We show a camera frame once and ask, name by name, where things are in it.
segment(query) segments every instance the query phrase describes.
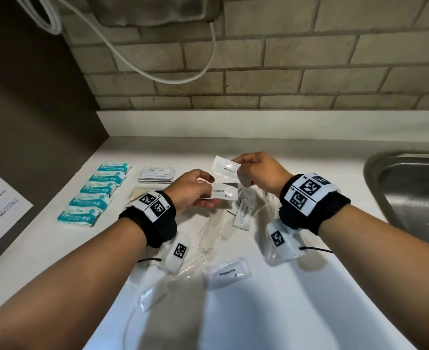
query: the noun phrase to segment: forearm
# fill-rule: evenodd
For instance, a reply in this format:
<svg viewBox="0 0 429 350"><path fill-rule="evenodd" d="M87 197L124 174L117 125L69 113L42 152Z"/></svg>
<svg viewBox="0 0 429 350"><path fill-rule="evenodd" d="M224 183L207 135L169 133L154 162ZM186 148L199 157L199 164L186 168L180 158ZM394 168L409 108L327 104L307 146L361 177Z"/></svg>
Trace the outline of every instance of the forearm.
<svg viewBox="0 0 429 350"><path fill-rule="evenodd" d="M429 348L429 244L351 205L319 235L386 317Z"/></svg>
<svg viewBox="0 0 429 350"><path fill-rule="evenodd" d="M53 264L0 308L0 349L81 349L145 246L123 218Z"/></svg>

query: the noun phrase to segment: stainless steel sink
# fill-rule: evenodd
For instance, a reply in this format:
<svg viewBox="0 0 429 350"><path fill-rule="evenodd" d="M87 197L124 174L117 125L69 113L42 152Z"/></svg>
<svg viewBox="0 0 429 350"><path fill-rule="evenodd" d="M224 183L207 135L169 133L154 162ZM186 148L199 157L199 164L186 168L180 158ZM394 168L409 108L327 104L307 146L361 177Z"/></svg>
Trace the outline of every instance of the stainless steel sink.
<svg viewBox="0 0 429 350"><path fill-rule="evenodd" d="M373 156L364 176L388 222L429 243L429 154Z"/></svg>

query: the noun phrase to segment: tile backsplash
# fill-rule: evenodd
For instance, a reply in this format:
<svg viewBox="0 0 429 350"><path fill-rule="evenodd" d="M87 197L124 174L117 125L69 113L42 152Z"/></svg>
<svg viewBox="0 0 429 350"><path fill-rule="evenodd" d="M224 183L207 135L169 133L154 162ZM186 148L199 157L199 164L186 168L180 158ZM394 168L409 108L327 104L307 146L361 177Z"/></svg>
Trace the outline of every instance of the tile backsplash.
<svg viewBox="0 0 429 350"><path fill-rule="evenodd" d="M206 23L101 27L138 67L170 79L204 67ZM429 109L429 0L224 0L200 79L155 83L60 7L64 37L102 109Z"/></svg>

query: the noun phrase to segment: black wristband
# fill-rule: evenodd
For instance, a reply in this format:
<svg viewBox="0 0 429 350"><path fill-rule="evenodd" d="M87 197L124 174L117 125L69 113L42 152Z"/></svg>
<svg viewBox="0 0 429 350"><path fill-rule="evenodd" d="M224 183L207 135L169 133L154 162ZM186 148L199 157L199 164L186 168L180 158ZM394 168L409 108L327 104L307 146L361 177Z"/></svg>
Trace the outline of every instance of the black wristband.
<svg viewBox="0 0 429 350"><path fill-rule="evenodd" d="M128 207L119 215L119 218L127 217L139 225L146 236L146 245L153 248L161 247L164 242L170 241L177 234L177 224L174 219L176 216L176 208L171 198L165 192L157 191L157 193L165 198L170 207L154 222L151 222L145 212L137 209L135 206Z"/></svg>
<svg viewBox="0 0 429 350"><path fill-rule="evenodd" d="M279 196L282 204L279 209L279 218L289 228L308 229L318 235L318 229L323 221L333 217L344 206L350 204L351 200L336 191L328 193L317 202L309 216L306 216L284 199L291 185L301 176L303 175L295 175L282 188Z"/></svg>

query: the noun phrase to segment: black cable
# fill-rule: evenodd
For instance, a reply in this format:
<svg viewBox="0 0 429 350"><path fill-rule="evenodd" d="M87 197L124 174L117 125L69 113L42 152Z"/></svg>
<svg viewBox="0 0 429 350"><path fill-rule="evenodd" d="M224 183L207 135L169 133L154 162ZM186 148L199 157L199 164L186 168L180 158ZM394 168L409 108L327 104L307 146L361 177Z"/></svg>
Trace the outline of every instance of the black cable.
<svg viewBox="0 0 429 350"><path fill-rule="evenodd" d="M161 258L145 258L145 259L140 259L137 263L140 263L141 261L147 261L147 260L161 261Z"/></svg>
<svg viewBox="0 0 429 350"><path fill-rule="evenodd" d="M328 252L328 253L333 253L328 249L322 249L322 248L317 248L317 247L299 247L299 249L302 251L304 249L314 249L316 251L322 251L322 252Z"/></svg>

